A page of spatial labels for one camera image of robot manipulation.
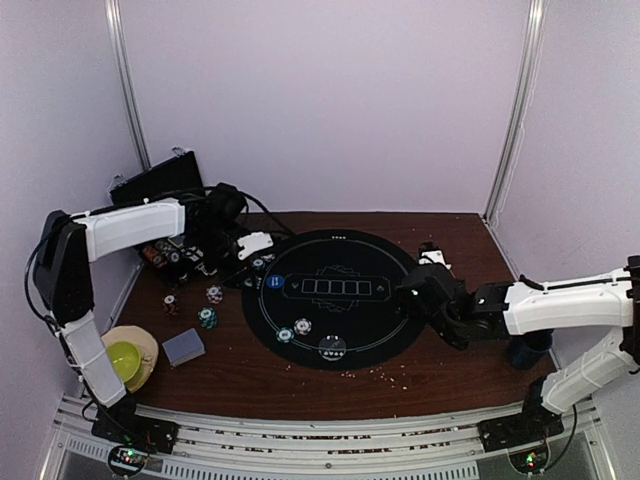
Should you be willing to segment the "white blue chip stack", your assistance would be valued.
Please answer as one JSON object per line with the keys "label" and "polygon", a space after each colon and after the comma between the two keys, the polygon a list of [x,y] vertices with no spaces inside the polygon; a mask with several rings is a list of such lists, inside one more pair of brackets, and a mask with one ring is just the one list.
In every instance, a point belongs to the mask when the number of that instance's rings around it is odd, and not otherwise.
{"label": "white blue chip stack", "polygon": [[307,318],[299,318],[294,322],[293,330],[297,336],[309,335],[312,331],[312,322]]}

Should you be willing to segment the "clear dealer button disc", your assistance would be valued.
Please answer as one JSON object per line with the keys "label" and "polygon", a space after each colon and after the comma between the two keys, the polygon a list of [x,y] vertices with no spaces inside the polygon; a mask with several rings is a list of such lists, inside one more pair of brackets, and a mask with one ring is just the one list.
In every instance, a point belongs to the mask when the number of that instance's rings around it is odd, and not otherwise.
{"label": "clear dealer button disc", "polygon": [[327,335],[318,344],[318,352],[323,360],[335,362],[341,360],[346,352],[346,342],[337,335]]}

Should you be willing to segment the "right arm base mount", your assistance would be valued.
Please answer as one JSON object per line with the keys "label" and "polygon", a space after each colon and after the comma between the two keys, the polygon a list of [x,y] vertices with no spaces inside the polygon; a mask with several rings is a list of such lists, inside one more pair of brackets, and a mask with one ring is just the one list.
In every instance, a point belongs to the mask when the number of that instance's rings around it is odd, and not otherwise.
{"label": "right arm base mount", "polygon": [[562,415],[539,402],[525,403],[513,415],[481,421],[479,436],[485,453],[508,450],[511,466],[521,474],[541,474],[549,465],[549,439],[564,432]]}

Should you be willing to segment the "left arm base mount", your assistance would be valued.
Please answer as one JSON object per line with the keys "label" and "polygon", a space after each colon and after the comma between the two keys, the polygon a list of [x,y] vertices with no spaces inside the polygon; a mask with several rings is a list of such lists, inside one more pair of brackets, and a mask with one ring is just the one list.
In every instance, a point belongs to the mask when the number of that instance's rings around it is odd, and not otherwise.
{"label": "left arm base mount", "polygon": [[107,466],[117,478],[138,475],[156,454],[173,452],[179,425],[137,413],[137,403],[125,396],[111,407],[97,404],[91,433],[113,443]]}

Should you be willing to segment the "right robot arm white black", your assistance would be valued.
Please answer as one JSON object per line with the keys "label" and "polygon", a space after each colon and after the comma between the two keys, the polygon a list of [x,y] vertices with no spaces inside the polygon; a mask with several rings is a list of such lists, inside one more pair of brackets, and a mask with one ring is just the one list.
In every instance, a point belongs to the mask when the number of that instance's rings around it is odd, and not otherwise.
{"label": "right robot arm white black", "polygon": [[537,283],[526,277],[467,291],[449,268],[419,264],[395,288],[410,319],[429,325],[447,344],[523,337],[542,331],[608,326],[609,334],[569,366],[542,379],[533,404],[513,419],[519,440],[535,440],[576,402],[639,367],[639,259],[610,273]]}

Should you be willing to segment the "blue small blind button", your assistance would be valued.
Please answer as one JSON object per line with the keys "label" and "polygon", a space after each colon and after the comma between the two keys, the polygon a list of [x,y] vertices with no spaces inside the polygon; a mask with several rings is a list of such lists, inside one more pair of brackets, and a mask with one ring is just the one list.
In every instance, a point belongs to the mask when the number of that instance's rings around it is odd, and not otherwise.
{"label": "blue small blind button", "polygon": [[285,278],[281,275],[270,275],[266,278],[265,284],[268,288],[273,290],[282,289],[285,284]]}

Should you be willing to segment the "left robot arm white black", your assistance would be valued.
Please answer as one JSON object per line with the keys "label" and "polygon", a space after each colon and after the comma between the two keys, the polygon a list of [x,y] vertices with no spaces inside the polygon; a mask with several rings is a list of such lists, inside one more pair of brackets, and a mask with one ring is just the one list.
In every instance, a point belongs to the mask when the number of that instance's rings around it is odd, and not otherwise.
{"label": "left robot arm white black", "polygon": [[144,424],[124,403],[130,393],[112,366],[96,320],[97,265],[135,251],[168,287],[226,272],[236,277],[250,259],[275,245],[267,231],[237,217],[250,196],[230,185],[163,191],[118,205],[46,217],[25,266],[24,289],[44,306],[39,318],[59,340],[70,368],[101,407],[106,429],[123,444]]}

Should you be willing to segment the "green fifty chip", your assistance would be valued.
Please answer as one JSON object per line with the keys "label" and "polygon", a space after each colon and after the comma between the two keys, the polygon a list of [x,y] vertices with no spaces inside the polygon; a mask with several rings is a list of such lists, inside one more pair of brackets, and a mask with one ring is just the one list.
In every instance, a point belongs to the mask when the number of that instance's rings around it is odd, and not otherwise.
{"label": "green fifty chip", "polygon": [[276,339],[281,343],[288,343],[294,338],[294,331],[291,328],[280,328],[276,333]]}

